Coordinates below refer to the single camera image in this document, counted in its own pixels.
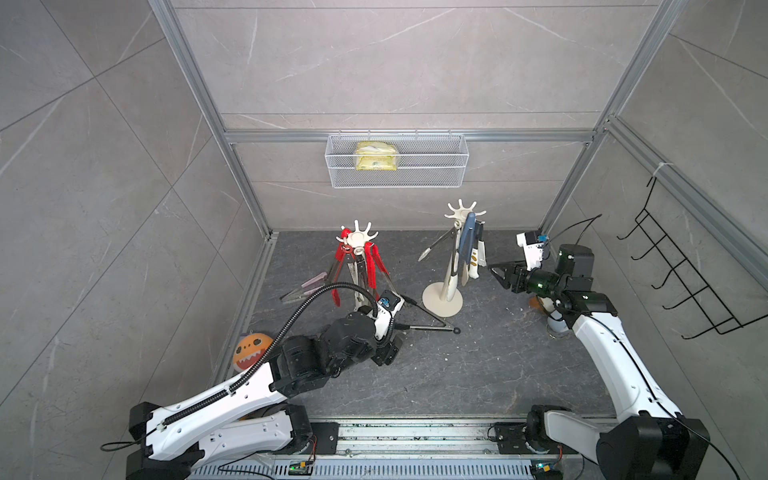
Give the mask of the red sleeved steel tongs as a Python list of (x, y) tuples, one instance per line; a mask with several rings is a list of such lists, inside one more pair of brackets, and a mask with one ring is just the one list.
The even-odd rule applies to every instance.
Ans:
[(338, 246), (334, 254), (334, 260), (327, 273), (325, 284), (332, 284), (339, 280), (341, 269), (347, 254), (349, 253), (349, 245), (347, 244), (347, 238), (350, 235), (351, 230), (342, 226), (341, 236), (338, 238)]

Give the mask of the steel tongs with ring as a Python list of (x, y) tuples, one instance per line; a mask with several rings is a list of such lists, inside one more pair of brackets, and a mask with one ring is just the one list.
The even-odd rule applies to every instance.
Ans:
[(442, 241), (452, 238), (455, 235), (455, 233), (456, 233), (456, 227), (453, 227), (448, 231), (444, 232), (443, 234), (441, 234), (427, 248), (423, 250), (423, 252), (418, 257), (418, 262), (423, 261), (437, 245), (439, 245)]

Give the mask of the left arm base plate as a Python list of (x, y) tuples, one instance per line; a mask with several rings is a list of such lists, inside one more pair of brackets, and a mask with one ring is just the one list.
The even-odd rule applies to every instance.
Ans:
[(300, 425), (292, 432), (292, 440), (284, 453), (311, 453), (335, 455), (340, 439), (338, 422), (312, 422)]

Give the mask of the blue handled cream tongs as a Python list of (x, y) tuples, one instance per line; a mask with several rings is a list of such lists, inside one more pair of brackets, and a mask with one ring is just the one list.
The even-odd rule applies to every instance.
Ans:
[(476, 214), (469, 212), (463, 223), (463, 227), (458, 236), (458, 247), (456, 250), (457, 260), (455, 272), (458, 280), (464, 286), (469, 280), (469, 270), (472, 262), (472, 249), (476, 234)]

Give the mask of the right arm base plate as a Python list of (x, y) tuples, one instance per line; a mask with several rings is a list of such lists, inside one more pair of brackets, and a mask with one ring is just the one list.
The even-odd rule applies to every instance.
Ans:
[(547, 454), (547, 450), (533, 448), (526, 436), (526, 424), (522, 422), (497, 422), (487, 430), (488, 440), (496, 445), (501, 455)]

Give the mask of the slim white tongs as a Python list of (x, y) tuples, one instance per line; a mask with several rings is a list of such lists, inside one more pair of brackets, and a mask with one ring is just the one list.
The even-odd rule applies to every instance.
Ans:
[(475, 224), (470, 263), (468, 265), (468, 276), (471, 279), (478, 279), (479, 269), (487, 266), (485, 242), (483, 239), (484, 225), (485, 223), (481, 221)]

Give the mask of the red handled steel tongs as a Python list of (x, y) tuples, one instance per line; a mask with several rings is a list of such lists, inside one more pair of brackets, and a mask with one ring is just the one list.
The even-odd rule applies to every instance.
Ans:
[(378, 246), (376, 244), (374, 244), (374, 247), (373, 247), (373, 256), (374, 256), (374, 260), (375, 260), (375, 263), (376, 263), (376, 282), (377, 282), (377, 273), (381, 272), (383, 274), (383, 276), (384, 276), (384, 281), (385, 281), (385, 284), (386, 284), (387, 288), (391, 292), (396, 293), (397, 290), (396, 290), (396, 288), (394, 286), (394, 283), (393, 283), (393, 281), (391, 279), (391, 276), (389, 274), (388, 269), (385, 267), (385, 265), (383, 263), (382, 257), (381, 257), (381, 255), (379, 253)]

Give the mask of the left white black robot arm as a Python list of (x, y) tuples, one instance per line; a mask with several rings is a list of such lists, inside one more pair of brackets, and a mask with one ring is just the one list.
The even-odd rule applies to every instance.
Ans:
[[(371, 303), (369, 310), (338, 318), (316, 335), (290, 335), (312, 302), (341, 289), (362, 294)], [(142, 402), (132, 407), (129, 432), (138, 448), (127, 458), (127, 478), (186, 479), (208, 464), (302, 451), (313, 436), (312, 425), (305, 408), (290, 399), (324, 387), (368, 359), (391, 364), (402, 345), (395, 317), (403, 305), (403, 298), (390, 290), (374, 296), (348, 282), (319, 288), (297, 307), (253, 366), (169, 406)]]

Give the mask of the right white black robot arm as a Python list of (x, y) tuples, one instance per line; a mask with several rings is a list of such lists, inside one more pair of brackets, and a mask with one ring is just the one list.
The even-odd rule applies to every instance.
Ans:
[(709, 433), (701, 421), (685, 417), (653, 379), (611, 300), (593, 290), (593, 265), (590, 248), (564, 244), (552, 271), (529, 260), (488, 267), (503, 288), (552, 302), (589, 353), (616, 413), (616, 425), (605, 429), (567, 409), (535, 405), (527, 416), (526, 445), (534, 453), (570, 448), (597, 464), (607, 479), (693, 479)]

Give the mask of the cream utensil stand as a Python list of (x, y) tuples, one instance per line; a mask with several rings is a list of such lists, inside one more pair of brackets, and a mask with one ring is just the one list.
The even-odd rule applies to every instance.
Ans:
[(427, 312), (436, 317), (453, 317), (458, 314), (463, 307), (464, 300), (461, 292), (459, 291), (459, 286), (462, 285), (460, 284), (458, 276), (454, 270), (457, 260), (456, 250), (459, 243), (458, 236), (463, 227), (463, 223), (467, 217), (467, 214), (469, 212), (474, 212), (476, 214), (476, 223), (479, 222), (477, 220), (479, 216), (486, 214), (485, 210), (476, 211), (476, 205), (476, 202), (472, 202), (469, 206), (466, 206), (462, 199), (458, 200), (457, 207), (448, 204), (450, 213), (445, 214), (445, 217), (453, 221), (451, 228), (456, 227), (456, 233), (452, 238), (445, 240), (451, 240), (453, 242), (446, 274), (442, 282), (432, 283), (428, 285), (422, 292), (423, 307)]
[(359, 222), (357, 220), (354, 221), (354, 228), (350, 229), (351, 233), (347, 238), (349, 253), (345, 258), (343, 266), (349, 271), (350, 280), (353, 284), (378, 298), (377, 292), (374, 292), (367, 284), (364, 244), (366, 242), (373, 242), (377, 237), (377, 233), (371, 233), (370, 229), (371, 223), (368, 223), (365, 229), (361, 229)]

